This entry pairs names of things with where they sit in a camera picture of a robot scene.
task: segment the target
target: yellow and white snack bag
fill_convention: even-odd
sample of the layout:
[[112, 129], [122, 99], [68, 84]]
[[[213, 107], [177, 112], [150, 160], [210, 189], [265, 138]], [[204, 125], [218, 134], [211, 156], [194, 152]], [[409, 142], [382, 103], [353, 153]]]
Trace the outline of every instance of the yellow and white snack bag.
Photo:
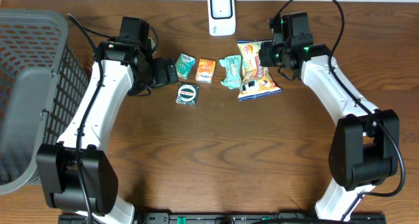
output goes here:
[[269, 75], [267, 67], [261, 66], [259, 50], [263, 41], [238, 41], [237, 45], [243, 56], [243, 82], [240, 87], [238, 100], [255, 99], [270, 94], [280, 93]]

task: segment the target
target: wooden table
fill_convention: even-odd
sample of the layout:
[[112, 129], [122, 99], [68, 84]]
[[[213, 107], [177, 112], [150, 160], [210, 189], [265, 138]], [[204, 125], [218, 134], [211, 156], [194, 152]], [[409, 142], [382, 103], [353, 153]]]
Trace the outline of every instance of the wooden table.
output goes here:
[[[145, 19], [160, 38], [158, 56], [181, 52], [218, 60], [239, 54], [238, 39], [269, 39], [266, 20], [282, 2], [236, 2], [237, 28], [230, 37], [211, 37], [205, 1], [4, 0], [0, 8], [70, 12], [83, 25], [117, 35], [122, 16]], [[407, 167], [402, 193], [364, 198], [357, 211], [384, 212], [388, 223], [419, 218], [419, 5], [343, 3], [346, 30], [335, 56], [364, 96], [400, 118], [400, 148]], [[299, 2], [287, 12], [308, 11], [316, 43], [332, 47], [340, 27], [332, 3]], [[84, 67], [92, 50], [70, 26], [69, 42]], [[96, 44], [100, 37], [93, 37]], [[195, 83], [196, 67], [188, 80]], [[270, 74], [281, 94], [239, 102], [238, 91], [200, 84], [196, 107], [177, 105], [178, 85], [148, 98], [126, 98], [111, 134], [109, 158], [119, 193], [139, 206], [173, 212], [275, 212], [308, 209], [324, 194], [335, 126], [316, 95], [301, 82]], [[375, 191], [393, 190], [394, 176]], [[56, 223], [41, 187], [24, 187], [0, 197], [0, 223]]]

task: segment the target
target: small packet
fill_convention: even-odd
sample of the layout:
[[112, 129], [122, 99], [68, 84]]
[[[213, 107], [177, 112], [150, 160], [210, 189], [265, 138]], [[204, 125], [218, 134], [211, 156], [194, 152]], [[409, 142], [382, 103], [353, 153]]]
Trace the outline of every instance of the small packet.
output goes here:
[[195, 80], [201, 83], [212, 83], [212, 77], [215, 70], [215, 61], [200, 59], [198, 69], [196, 70]]
[[238, 100], [255, 99], [281, 92], [269, 75], [267, 67], [261, 66], [259, 50], [263, 41], [238, 41], [237, 45], [243, 56], [243, 82]]
[[196, 106], [198, 99], [198, 85], [181, 83], [177, 91], [176, 103]]
[[177, 76], [183, 79], [188, 79], [189, 73], [191, 73], [195, 61], [195, 58], [181, 53], [175, 64]]
[[229, 89], [240, 88], [242, 78], [240, 77], [240, 64], [242, 57], [240, 55], [229, 56], [224, 60], [220, 60], [221, 67], [225, 67], [226, 79], [221, 82], [223, 86]]

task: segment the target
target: orange packet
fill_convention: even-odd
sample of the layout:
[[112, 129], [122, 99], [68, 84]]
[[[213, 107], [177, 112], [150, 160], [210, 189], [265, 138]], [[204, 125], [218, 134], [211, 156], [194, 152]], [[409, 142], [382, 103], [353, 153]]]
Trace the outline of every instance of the orange packet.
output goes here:
[[198, 69], [196, 70], [195, 80], [201, 83], [212, 83], [215, 71], [215, 61], [199, 59]]

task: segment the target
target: gray plastic basket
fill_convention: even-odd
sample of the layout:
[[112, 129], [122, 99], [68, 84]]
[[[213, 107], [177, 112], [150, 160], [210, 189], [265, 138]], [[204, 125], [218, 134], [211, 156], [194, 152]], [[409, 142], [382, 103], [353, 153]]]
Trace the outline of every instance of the gray plastic basket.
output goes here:
[[35, 155], [55, 144], [88, 79], [51, 11], [0, 10], [0, 194], [39, 184]]

